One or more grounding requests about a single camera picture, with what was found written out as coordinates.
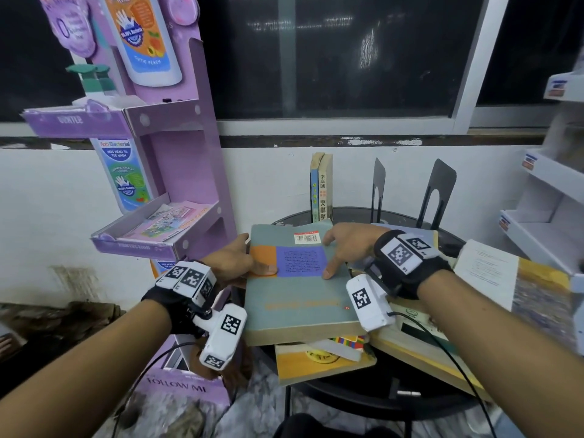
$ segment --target gray book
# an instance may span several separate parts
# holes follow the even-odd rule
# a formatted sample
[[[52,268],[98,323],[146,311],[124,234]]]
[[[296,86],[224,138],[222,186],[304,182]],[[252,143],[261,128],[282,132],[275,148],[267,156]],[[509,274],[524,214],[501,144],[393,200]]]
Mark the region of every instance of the gray book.
[[[330,220],[252,227],[250,254],[279,270],[273,277],[248,278],[244,339],[249,346],[365,335],[345,287],[350,279],[346,265],[330,280],[321,277],[335,253],[335,243],[321,243],[330,228]]]

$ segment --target orange rectangle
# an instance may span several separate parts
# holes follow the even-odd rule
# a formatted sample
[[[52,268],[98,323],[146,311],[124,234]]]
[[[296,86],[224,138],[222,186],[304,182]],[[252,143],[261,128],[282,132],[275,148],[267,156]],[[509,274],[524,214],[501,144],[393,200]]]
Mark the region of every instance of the orange rectangle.
[[[276,247],[275,246],[251,246],[249,248],[249,254],[252,258],[260,263],[264,263],[265,265],[275,265],[276,264]],[[276,275],[256,275],[253,272],[250,272],[250,275],[254,277],[262,277],[262,278],[274,278],[277,277]]]

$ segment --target wrist-mounted device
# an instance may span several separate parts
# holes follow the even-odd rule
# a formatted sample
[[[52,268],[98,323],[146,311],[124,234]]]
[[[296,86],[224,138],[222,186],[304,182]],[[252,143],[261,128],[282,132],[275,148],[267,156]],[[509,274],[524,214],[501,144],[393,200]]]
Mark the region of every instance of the wrist-mounted device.
[[[172,322],[172,333],[188,333],[208,340],[199,357],[201,364],[221,371],[231,361],[244,330],[247,312],[232,303],[216,311],[212,292],[217,279],[211,268],[198,262],[179,261],[156,280],[144,299],[162,304]]]
[[[393,230],[379,237],[375,259],[364,274],[348,280],[347,292],[361,326],[370,332],[395,322],[386,296],[400,290],[417,295],[418,286],[434,272],[452,270],[440,252],[418,235]]]

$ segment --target purple round sign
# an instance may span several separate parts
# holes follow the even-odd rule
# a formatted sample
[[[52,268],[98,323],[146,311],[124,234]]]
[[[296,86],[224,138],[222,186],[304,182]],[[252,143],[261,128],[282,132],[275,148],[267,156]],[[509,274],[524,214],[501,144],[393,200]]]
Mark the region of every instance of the purple round sign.
[[[53,34],[65,49],[82,58],[95,52],[95,40],[85,0],[40,0]]]

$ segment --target body wash bottle image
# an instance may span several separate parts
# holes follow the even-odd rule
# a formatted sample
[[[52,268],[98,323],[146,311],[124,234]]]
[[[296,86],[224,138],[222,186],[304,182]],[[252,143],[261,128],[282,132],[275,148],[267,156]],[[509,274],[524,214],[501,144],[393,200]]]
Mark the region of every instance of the body wash bottle image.
[[[130,79],[140,86],[182,80],[158,0],[100,0]]]

